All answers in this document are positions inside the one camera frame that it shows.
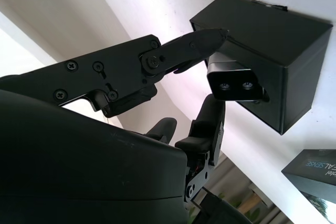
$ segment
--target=bolt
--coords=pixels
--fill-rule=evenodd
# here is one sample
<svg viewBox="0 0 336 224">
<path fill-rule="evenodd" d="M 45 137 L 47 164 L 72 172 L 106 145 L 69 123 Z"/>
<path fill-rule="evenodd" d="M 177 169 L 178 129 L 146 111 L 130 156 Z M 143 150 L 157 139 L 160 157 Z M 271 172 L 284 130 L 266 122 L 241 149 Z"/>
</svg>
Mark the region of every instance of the bolt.
<svg viewBox="0 0 336 224">
<path fill-rule="evenodd" d="M 56 100 L 64 100 L 67 97 L 67 92 L 64 90 L 56 90 L 54 96 Z"/>
<path fill-rule="evenodd" d="M 219 85 L 219 87 L 222 90 L 228 90 L 230 88 L 230 85 L 227 83 L 222 83 L 221 85 Z"/>
<path fill-rule="evenodd" d="M 76 71 L 77 70 L 77 64 L 74 61 L 68 61 L 67 62 L 67 68 L 70 71 Z"/>
<path fill-rule="evenodd" d="M 192 49 L 195 49 L 195 48 L 196 48 L 195 43 L 193 43 L 193 42 L 191 42 L 191 43 L 189 44 L 189 46 L 190 46 L 190 48 L 192 48 Z"/>
<path fill-rule="evenodd" d="M 159 61 L 156 56 L 149 56 L 147 63 L 150 68 L 157 68 L 159 66 Z"/>
<path fill-rule="evenodd" d="M 157 44 L 157 42 L 155 40 L 152 40 L 151 41 L 151 46 L 152 46 L 152 48 L 155 49 L 155 48 L 158 48 L 159 45 Z"/>
<path fill-rule="evenodd" d="M 245 82 L 243 83 L 244 89 L 251 89 L 253 87 L 253 84 L 251 82 Z"/>
<path fill-rule="evenodd" d="M 104 65 L 103 63 L 97 61 L 95 62 L 93 65 L 92 65 L 93 69 L 96 71 L 96 72 L 101 72 L 104 70 Z"/>
<path fill-rule="evenodd" d="M 191 196 L 193 196 L 193 187 L 192 186 L 188 186 L 187 197 L 191 198 Z"/>
<path fill-rule="evenodd" d="M 107 96 L 111 101 L 115 101 L 118 98 L 118 93 L 116 91 L 110 91 Z"/>
</svg>

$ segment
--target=camera housing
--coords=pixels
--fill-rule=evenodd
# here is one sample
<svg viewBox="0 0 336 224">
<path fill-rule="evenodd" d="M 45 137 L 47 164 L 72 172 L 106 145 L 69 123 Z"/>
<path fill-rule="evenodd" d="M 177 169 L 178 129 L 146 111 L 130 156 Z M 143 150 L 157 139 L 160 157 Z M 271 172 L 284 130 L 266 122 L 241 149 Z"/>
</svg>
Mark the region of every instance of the camera housing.
<svg viewBox="0 0 336 224">
<path fill-rule="evenodd" d="M 219 50 L 221 55 L 207 60 L 214 94 L 238 100 L 281 135 L 310 110 L 331 33 L 330 22 L 251 0 L 215 0 L 190 21 L 195 31 L 229 30 Z M 227 57 L 236 61 L 244 70 L 231 61 L 213 65 L 213 58 L 220 62 L 220 57 L 223 62 Z M 229 82 L 240 87 L 244 78 L 257 80 L 263 88 L 258 102 L 239 101 L 239 97 L 218 90 L 218 85 Z M 253 90 L 243 92 L 251 100 L 260 95 Z"/>
</svg>

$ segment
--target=white wall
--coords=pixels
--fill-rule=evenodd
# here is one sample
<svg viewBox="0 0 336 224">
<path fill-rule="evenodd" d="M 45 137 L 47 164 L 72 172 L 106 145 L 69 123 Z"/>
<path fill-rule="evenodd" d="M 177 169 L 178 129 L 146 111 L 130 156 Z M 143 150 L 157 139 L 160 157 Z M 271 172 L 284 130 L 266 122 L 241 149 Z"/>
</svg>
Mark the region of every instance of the white wall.
<svg viewBox="0 0 336 224">
<path fill-rule="evenodd" d="M 106 0 L 131 38 L 155 34 L 166 42 L 191 31 L 189 19 L 213 0 Z M 313 16 L 336 21 L 335 0 L 261 0 Z M 336 148 L 336 46 L 333 34 L 323 65 L 313 109 L 284 136 L 280 136 L 236 103 L 227 103 L 222 151 L 294 223 L 327 223 L 284 177 L 281 170 L 303 148 Z M 170 74 L 162 86 L 189 118 L 195 118 L 210 92 L 203 64 Z"/>
</svg>

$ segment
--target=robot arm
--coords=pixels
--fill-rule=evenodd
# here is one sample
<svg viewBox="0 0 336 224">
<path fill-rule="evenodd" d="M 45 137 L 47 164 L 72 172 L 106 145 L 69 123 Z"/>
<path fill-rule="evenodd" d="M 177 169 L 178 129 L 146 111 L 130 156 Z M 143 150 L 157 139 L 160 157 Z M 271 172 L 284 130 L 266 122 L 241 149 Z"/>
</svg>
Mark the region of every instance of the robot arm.
<svg viewBox="0 0 336 224">
<path fill-rule="evenodd" d="M 176 148 L 164 144 L 173 120 L 141 135 L 58 106 L 82 98 L 108 118 L 119 115 L 155 96 L 165 74 L 211 56 L 226 37 L 207 29 L 161 46 L 149 35 L 1 78 L 0 222 L 184 223 L 183 202 L 218 161 L 224 101 L 209 95 Z"/>
</svg>

